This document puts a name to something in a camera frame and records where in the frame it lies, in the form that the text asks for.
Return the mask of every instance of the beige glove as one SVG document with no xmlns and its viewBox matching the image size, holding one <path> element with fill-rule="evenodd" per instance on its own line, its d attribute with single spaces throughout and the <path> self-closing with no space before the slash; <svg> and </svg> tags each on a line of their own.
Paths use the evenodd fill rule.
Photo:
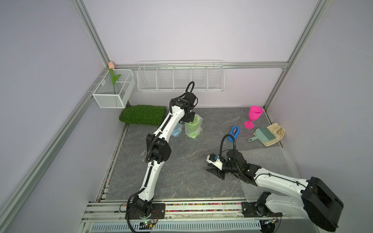
<svg viewBox="0 0 373 233">
<path fill-rule="evenodd" d="M 276 137 L 276 139 L 273 139 L 269 142 L 262 142 L 263 145 L 265 145 L 266 147 L 279 142 L 285 135 L 285 128 L 282 128 L 281 126 L 279 126 L 278 123 L 273 123 L 272 125 L 268 126 L 267 129 L 269 129 L 269 131 L 271 131 L 271 133 L 273 133 L 273 135 Z"/>
</svg>

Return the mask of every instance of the green dustpan handle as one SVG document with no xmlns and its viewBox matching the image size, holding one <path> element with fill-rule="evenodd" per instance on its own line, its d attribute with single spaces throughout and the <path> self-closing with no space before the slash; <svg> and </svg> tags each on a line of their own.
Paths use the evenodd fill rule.
<svg viewBox="0 0 373 233">
<path fill-rule="evenodd" d="M 258 139 L 258 136 L 255 136 L 255 137 L 249 138 L 249 142 L 254 141 L 254 140 L 257 140 L 257 139 Z"/>
</svg>

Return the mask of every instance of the bubble wrap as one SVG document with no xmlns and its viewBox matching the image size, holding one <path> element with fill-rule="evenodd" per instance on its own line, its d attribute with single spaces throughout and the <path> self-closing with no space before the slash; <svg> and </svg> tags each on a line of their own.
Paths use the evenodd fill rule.
<svg viewBox="0 0 373 233">
<path fill-rule="evenodd" d="M 185 123 L 185 134 L 195 139 L 202 132 L 202 121 L 203 118 L 198 114 L 194 115 L 193 122 Z"/>
<path fill-rule="evenodd" d="M 289 153 L 282 147 L 269 147 L 262 149 L 253 149 L 240 151 L 246 162 L 256 164 L 271 172 L 279 173 L 285 176 L 300 178 L 297 166 L 291 159 Z M 246 200 L 248 202 L 257 201 L 263 192 L 271 192 L 277 195 L 284 195 L 270 188 L 258 187 L 240 181 Z"/>
</svg>

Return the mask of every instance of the mounting plate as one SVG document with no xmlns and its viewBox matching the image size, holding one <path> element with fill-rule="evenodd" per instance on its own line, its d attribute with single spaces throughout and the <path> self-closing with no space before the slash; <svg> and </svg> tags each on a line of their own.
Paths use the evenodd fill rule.
<svg viewBox="0 0 373 233">
<path fill-rule="evenodd" d="M 256 202 L 241 202 L 242 214 L 245 218 L 263 217 L 257 212 Z M 265 217 L 274 217 L 274 213 L 268 213 Z M 276 213 L 277 217 L 282 217 L 282 213 Z"/>
<path fill-rule="evenodd" d="M 133 204 L 130 204 L 127 213 L 128 219 L 164 219 L 164 213 L 166 212 L 166 204 L 163 203 L 154 203 L 151 206 L 150 216 L 147 218 L 143 218 L 143 215 L 136 210 L 136 208 L 133 206 Z"/>
</svg>

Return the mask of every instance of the white wire basket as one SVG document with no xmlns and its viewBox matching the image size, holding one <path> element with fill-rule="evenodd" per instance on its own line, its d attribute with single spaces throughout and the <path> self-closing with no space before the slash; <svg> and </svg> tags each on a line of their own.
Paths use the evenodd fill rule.
<svg viewBox="0 0 373 233">
<path fill-rule="evenodd" d="M 195 83 L 194 91 L 223 91 L 223 63 L 140 66 L 137 72 L 137 85 L 142 92 L 185 91 L 191 81 Z"/>
<path fill-rule="evenodd" d="M 110 72 L 107 71 L 93 92 L 100 108 L 125 108 L 135 86 L 132 70 L 113 69 L 114 75 L 121 74 L 115 83 L 115 93 Z"/>
</svg>

